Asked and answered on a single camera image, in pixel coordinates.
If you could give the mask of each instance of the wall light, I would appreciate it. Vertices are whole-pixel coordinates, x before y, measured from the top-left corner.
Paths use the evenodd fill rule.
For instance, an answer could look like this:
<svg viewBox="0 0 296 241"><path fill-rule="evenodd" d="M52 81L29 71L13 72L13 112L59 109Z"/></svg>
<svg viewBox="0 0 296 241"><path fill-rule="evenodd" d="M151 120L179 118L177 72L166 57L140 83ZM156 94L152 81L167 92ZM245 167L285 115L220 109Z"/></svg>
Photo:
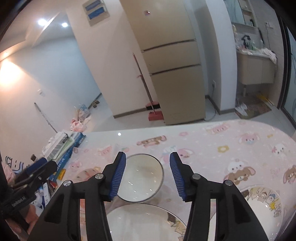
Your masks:
<svg viewBox="0 0 296 241"><path fill-rule="evenodd" d="M45 19L39 19L38 20L38 24L40 25L40 26L45 26L46 24L47 24L47 21L45 20Z"/></svg>
<svg viewBox="0 0 296 241"><path fill-rule="evenodd" d="M0 69L1 90L13 87L14 84L19 81L20 76L20 68L14 63L4 60Z"/></svg>

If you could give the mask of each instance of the shelf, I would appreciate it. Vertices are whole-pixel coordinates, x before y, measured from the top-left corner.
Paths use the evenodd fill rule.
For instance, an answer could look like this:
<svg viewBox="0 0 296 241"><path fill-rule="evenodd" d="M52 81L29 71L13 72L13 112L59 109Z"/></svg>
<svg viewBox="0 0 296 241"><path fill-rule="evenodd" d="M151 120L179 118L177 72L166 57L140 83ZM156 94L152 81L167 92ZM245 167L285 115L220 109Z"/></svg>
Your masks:
<svg viewBox="0 0 296 241"><path fill-rule="evenodd" d="M242 26L242 27L247 27L247 28L249 28L249 29L252 29L252 30L255 30L255 29L257 29L257 27L253 27L253 26L246 25L246 24L241 24L241 23L233 23L233 22L232 22L232 24L234 24L234 26L238 25L238 26Z"/></svg>

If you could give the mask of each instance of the table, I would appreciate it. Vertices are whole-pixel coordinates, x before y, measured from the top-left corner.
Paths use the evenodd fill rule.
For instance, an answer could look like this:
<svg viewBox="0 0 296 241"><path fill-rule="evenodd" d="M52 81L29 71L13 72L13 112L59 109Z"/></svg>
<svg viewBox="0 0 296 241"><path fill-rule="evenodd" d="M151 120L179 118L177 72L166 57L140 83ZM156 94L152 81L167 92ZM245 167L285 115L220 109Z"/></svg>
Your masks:
<svg viewBox="0 0 296 241"><path fill-rule="evenodd" d="M183 163L210 181L231 179L239 190L263 185L275 190L283 205L282 230L296 209L296 142L270 125L247 120L178 126L93 132L73 153L63 180L86 180L113 162L118 151L127 156L146 153L164 168L159 192L145 203L162 207L187 223L191 203L178 196L169 166L169 154L177 151ZM125 205L115 198L107 212ZM81 228L85 240L85 230Z"/></svg>

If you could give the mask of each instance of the human hand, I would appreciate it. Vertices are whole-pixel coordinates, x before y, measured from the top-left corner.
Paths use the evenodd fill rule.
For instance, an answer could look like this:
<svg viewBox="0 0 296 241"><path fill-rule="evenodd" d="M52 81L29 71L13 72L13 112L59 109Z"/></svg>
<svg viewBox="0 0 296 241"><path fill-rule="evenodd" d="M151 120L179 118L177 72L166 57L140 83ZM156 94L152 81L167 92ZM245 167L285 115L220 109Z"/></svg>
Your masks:
<svg viewBox="0 0 296 241"><path fill-rule="evenodd" d="M38 218L39 217L36 214L36 207L33 204L29 204L29 210L28 210L27 216L25 217L26 222L29 224L29 228L27 230L28 234L31 233ZM12 231L14 231L16 234L22 234L22 228L18 223L16 223L12 219L7 219L6 222L8 223Z"/></svg>

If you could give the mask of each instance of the white plate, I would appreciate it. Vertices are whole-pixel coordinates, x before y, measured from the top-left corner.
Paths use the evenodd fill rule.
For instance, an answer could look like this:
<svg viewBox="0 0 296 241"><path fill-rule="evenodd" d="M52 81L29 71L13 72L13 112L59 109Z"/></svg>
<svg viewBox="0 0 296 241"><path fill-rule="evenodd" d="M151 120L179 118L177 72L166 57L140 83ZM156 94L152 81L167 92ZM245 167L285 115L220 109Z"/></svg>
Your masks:
<svg viewBox="0 0 296 241"><path fill-rule="evenodd" d="M186 226L167 210L129 204L107 215L113 241L182 241Z"/></svg>
<svg viewBox="0 0 296 241"><path fill-rule="evenodd" d="M245 199L261 223L268 240L273 241L283 222L283 204L276 191L264 186L252 186L243 192ZM215 240L216 214L210 220L208 241Z"/></svg>
<svg viewBox="0 0 296 241"><path fill-rule="evenodd" d="M154 196L163 183L160 162L147 154L135 154L126 160L117 195L128 202L143 202Z"/></svg>

